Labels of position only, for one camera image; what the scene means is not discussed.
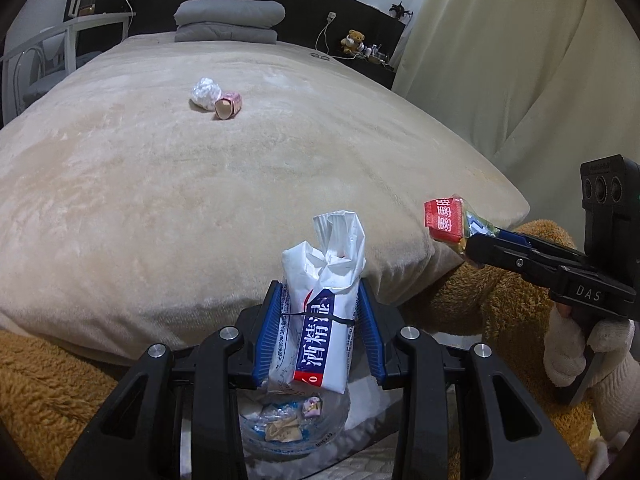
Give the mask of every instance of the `camera lens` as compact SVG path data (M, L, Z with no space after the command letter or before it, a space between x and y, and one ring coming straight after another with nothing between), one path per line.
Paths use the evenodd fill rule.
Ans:
M598 202L604 202L607 197L607 184L604 179L599 176L596 179L596 200Z
M586 199L591 198L591 180L589 179L584 181L584 197Z
M619 178L615 176L611 181L611 198L613 202L620 202L620 197L622 197L622 184L620 184Z

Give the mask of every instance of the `crumpled white plastic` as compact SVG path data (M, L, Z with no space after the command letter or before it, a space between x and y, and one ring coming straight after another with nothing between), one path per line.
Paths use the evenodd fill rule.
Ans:
M319 250L302 242L282 253L288 290L282 313L310 315L280 319L269 371L271 391L307 392L306 383L342 394L347 385L353 326L321 316L354 319L366 264L364 230L356 213L348 211L316 216L314 227Z
M191 90L191 101L210 112L215 110L216 101L222 96L220 87L208 77L203 77Z

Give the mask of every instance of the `red label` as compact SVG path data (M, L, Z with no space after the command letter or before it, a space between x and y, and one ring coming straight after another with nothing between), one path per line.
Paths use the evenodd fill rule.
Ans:
M293 378L296 381L302 381L303 383L312 384L313 386L322 385L322 374L315 374L312 372L296 372L293 374Z
M424 203L424 226L434 240L457 244L463 237L462 200L439 198Z

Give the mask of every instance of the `silver bolt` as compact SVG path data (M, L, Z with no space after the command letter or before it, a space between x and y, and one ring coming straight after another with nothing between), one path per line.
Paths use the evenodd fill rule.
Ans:
M415 326L403 326L400 329L400 335L405 339L418 339L420 331Z
M146 353L148 353L151 357L154 357L154 358L162 357L165 352L166 352L166 346L160 343L151 345L149 347L149 350L146 351Z
M225 326L220 331L220 337L226 341L231 341L232 339L238 337L239 333L240 332L235 326Z
M489 357L491 355L491 347L484 343L480 343L479 345L474 346L474 352L480 357Z

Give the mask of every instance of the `blue label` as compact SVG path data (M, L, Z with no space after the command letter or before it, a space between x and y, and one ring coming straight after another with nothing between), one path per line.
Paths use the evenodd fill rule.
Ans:
M300 348L296 371L309 372L322 376L326 353L331 337L331 324L329 319L320 319L319 316L332 316L334 314L334 294L324 289L312 301L306 304L305 322L302 327Z

